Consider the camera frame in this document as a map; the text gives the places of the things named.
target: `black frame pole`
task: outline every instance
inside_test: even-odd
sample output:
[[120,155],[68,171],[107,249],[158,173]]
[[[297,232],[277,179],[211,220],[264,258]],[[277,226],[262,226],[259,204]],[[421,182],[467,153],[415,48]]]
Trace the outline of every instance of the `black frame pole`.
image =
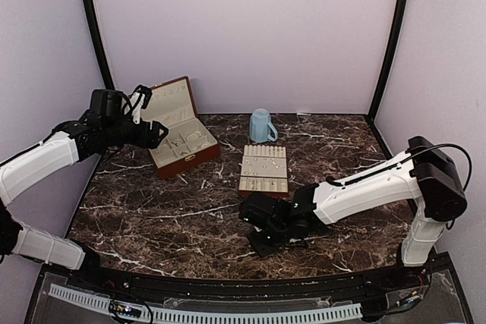
[[114,90],[115,84],[113,83],[108,61],[106,60],[105,49],[103,48],[103,41],[101,40],[101,34],[99,33],[98,20],[96,19],[93,0],[83,0],[83,3],[88,27],[90,28],[91,41],[93,42],[94,52],[96,53],[96,59],[98,60],[99,70],[101,71],[105,88]]
[[405,6],[407,0],[396,0],[395,13],[393,14],[393,22],[390,30],[390,37],[388,39],[387,50],[381,66],[380,76],[378,77],[377,87],[374,91],[373,100],[371,102],[368,117],[371,121],[377,117],[378,109],[380,108],[381,100],[387,87],[388,77],[392,68],[393,58],[395,56],[396,45],[400,30],[402,28],[403,15],[405,13]]

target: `mug handle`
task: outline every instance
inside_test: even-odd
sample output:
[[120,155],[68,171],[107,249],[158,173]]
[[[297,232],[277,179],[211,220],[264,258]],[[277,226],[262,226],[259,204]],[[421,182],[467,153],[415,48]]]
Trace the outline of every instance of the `mug handle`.
[[275,137],[272,137],[271,133],[268,133],[268,139],[271,140],[272,142],[275,142],[279,138],[279,132],[276,131],[275,127],[273,126],[272,122],[268,122],[268,126],[270,127],[271,131],[273,132],[273,135]]

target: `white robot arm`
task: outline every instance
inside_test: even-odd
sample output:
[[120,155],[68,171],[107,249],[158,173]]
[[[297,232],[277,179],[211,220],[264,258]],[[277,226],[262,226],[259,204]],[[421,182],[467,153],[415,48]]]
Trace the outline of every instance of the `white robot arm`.
[[418,211],[399,256],[404,266],[423,266],[446,224],[467,207],[454,162],[439,146],[414,137],[406,151],[380,165],[297,190],[292,203],[253,193],[240,208],[240,219],[261,229],[250,233],[252,247],[265,256],[290,239],[305,238],[319,224],[412,199]]
[[81,267],[82,247],[13,220],[6,207],[50,174],[94,153],[103,154],[110,146],[157,148],[169,131],[157,121],[140,119],[151,95],[143,86],[131,99],[119,91],[94,90],[90,108],[79,121],[60,124],[45,140],[0,163],[0,255],[19,254],[73,270]]

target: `dark marble tabletop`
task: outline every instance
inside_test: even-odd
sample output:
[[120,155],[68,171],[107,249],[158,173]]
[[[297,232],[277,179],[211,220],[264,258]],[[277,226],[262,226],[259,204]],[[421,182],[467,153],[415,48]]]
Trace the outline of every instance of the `dark marble tabletop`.
[[[403,201],[330,225],[307,239],[307,249],[263,259],[252,251],[246,236],[253,228],[238,220],[237,194],[249,118],[201,115],[221,157],[165,181],[146,150],[126,146],[98,167],[69,238],[92,247],[105,267],[185,278],[299,278],[394,264],[412,221]],[[287,147],[291,195],[384,160],[361,116],[274,115],[273,123],[275,144]]]

